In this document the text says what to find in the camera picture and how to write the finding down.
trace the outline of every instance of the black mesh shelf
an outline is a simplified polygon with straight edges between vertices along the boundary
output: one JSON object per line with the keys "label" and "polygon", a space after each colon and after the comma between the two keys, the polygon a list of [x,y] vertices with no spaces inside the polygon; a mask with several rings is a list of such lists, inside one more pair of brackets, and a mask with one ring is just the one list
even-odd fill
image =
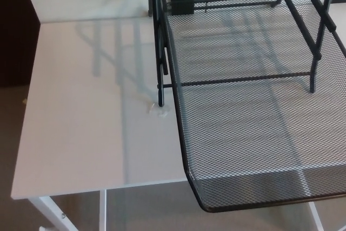
{"label": "black mesh shelf", "polygon": [[346,51],[328,5],[195,0],[193,14],[172,15],[172,3],[153,3],[159,104],[172,87],[202,209],[346,194]]}

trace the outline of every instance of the white metal leg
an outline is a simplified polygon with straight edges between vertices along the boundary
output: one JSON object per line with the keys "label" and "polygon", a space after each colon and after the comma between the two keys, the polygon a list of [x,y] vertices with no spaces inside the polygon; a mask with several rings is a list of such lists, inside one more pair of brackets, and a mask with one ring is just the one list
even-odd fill
{"label": "white metal leg", "polygon": [[342,228],[340,228],[338,231],[345,231],[346,230],[346,226],[343,226]]}
{"label": "white metal leg", "polygon": [[107,190],[99,192],[99,231],[107,228]]}
{"label": "white metal leg", "polygon": [[29,201],[54,225],[57,230],[78,231],[51,197],[34,197],[29,199]]}
{"label": "white metal leg", "polygon": [[[305,178],[303,170],[299,170],[298,174],[299,174],[299,178],[301,180],[301,184],[302,184],[302,187],[304,189],[304,192],[305,192],[306,196],[311,196],[311,191],[310,191],[308,182],[307,182],[307,180]],[[316,225],[317,230],[318,231],[324,231],[323,226],[322,226],[322,222],[321,222],[321,219],[320,219],[320,216],[318,215],[318,212],[317,212],[317,209],[316,209],[316,206],[315,206],[315,203],[314,202],[309,202],[308,204],[309,204],[309,208],[310,208],[310,211],[311,211],[311,216],[312,216],[312,218],[315,221],[315,225]]]}
{"label": "white metal leg", "polygon": [[309,202],[309,207],[311,210],[312,218],[315,220],[316,228],[318,231],[324,231],[320,216],[318,215],[316,206],[314,202]]}
{"label": "white metal leg", "polygon": [[44,228],[44,227],[40,227],[38,229],[38,231],[59,231],[58,229],[56,228]]}

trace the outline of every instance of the desk leg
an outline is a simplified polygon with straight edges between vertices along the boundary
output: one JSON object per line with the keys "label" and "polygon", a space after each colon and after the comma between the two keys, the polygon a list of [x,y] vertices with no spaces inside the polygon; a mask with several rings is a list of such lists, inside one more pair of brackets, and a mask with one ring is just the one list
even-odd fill
{"label": "desk leg", "polygon": [[315,220],[316,228],[318,231],[324,231],[320,216],[318,215],[314,202],[309,202],[309,208],[312,214],[312,218]]}
{"label": "desk leg", "polygon": [[99,231],[107,229],[107,190],[99,192]]}
{"label": "desk leg", "polygon": [[75,225],[55,204],[51,197],[34,197],[29,201],[54,225],[59,231],[78,231]]}

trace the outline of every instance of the white desk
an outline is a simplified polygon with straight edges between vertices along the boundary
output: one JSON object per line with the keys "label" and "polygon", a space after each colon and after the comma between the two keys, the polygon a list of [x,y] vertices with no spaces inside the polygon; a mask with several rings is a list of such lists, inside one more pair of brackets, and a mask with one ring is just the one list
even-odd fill
{"label": "white desk", "polygon": [[[345,9],[330,13],[346,40]],[[172,93],[152,109],[156,84],[150,18],[42,24],[11,196],[76,230],[49,196],[101,190],[105,230],[105,190],[185,181]]]}

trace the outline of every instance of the small plastic piece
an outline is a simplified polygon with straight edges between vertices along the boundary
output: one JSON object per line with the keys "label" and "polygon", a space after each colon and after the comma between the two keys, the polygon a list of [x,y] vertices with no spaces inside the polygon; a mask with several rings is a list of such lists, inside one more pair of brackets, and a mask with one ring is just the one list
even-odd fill
{"label": "small plastic piece", "polygon": [[166,117],[170,111],[169,105],[160,107],[158,103],[153,103],[149,109],[149,115],[156,115],[158,117]]}

